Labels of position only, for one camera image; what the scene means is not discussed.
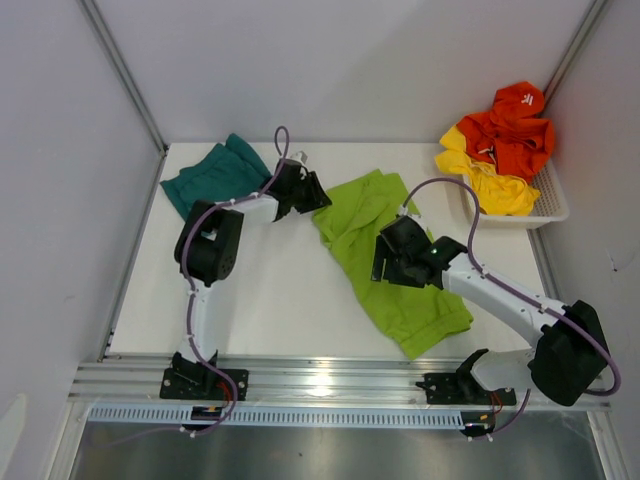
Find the lime green shorts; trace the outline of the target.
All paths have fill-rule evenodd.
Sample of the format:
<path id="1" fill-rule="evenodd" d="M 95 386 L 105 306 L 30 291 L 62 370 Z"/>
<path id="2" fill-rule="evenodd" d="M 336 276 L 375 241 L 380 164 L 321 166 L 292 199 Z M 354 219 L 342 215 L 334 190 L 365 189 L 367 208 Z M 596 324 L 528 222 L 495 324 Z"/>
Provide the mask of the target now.
<path id="1" fill-rule="evenodd" d="M 350 281 L 378 330 L 415 360 L 446 337 L 470 329 L 462 298 L 434 286 L 411 288 L 371 280 L 378 232 L 408 196 L 397 173 L 376 169 L 327 191 L 331 205 L 314 213 L 320 241 Z"/>

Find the teal green shorts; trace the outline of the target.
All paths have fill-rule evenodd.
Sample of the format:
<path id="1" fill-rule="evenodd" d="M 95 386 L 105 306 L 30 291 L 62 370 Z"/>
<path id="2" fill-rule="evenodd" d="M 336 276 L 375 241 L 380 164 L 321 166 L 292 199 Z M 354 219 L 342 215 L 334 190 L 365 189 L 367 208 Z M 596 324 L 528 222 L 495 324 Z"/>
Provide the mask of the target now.
<path id="1" fill-rule="evenodd" d="M 272 174 L 258 153 L 240 136 L 230 134 L 197 164 L 182 168 L 160 185 L 179 216 L 186 221 L 199 200 L 219 203 L 260 189 Z"/>

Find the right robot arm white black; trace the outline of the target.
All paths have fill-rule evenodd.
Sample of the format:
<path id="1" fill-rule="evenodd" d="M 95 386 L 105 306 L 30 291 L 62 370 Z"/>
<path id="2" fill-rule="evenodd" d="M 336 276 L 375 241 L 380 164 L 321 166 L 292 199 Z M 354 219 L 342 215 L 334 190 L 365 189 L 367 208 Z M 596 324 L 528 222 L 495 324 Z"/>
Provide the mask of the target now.
<path id="1" fill-rule="evenodd" d="M 480 264 L 458 241 L 447 236 L 430 241 L 410 216 L 397 217 L 379 232 L 371 278 L 457 294 L 526 341 L 521 350 L 480 349 L 460 365 L 456 389 L 468 403 L 512 388 L 537 390 L 556 404 L 572 406 L 607 366 L 609 352 L 590 305 L 536 295 Z"/>

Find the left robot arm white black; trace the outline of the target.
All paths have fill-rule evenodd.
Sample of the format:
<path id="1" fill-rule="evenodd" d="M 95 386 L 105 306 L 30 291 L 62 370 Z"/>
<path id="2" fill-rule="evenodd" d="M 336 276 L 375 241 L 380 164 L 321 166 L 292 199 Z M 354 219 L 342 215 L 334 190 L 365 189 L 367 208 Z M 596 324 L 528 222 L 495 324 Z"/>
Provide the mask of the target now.
<path id="1" fill-rule="evenodd" d="M 174 358 L 190 367 L 181 385 L 192 398 L 207 399 L 217 387 L 209 367 L 228 339 L 233 311 L 231 295 L 218 284 L 232 274 L 242 233 L 277 222 L 292 210 L 306 214 L 330 204 L 302 151 L 280 159 L 274 175 L 256 192 L 223 202 L 195 202 L 174 249 L 189 287 L 185 334 Z"/>

